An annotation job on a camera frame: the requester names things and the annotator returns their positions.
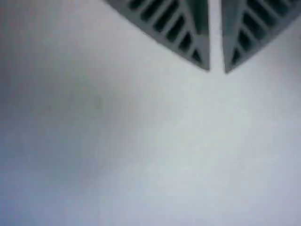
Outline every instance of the white wall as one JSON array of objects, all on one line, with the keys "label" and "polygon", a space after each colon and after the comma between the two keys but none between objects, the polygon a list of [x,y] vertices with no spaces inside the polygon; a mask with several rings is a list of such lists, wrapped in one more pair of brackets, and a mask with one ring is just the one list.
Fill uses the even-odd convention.
[{"label": "white wall", "polygon": [[299,226],[299,19],[225,76],[97,0],[5,0],[4,226]]}]

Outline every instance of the white surface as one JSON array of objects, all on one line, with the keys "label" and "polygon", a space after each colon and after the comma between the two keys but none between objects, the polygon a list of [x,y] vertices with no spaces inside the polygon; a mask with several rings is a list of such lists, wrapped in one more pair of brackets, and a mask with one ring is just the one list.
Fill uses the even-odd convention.
[{"label": "white surface", "polygon": [[301,20],[229,76],[97,0],[2,3],[5,226],[299,226]]}]

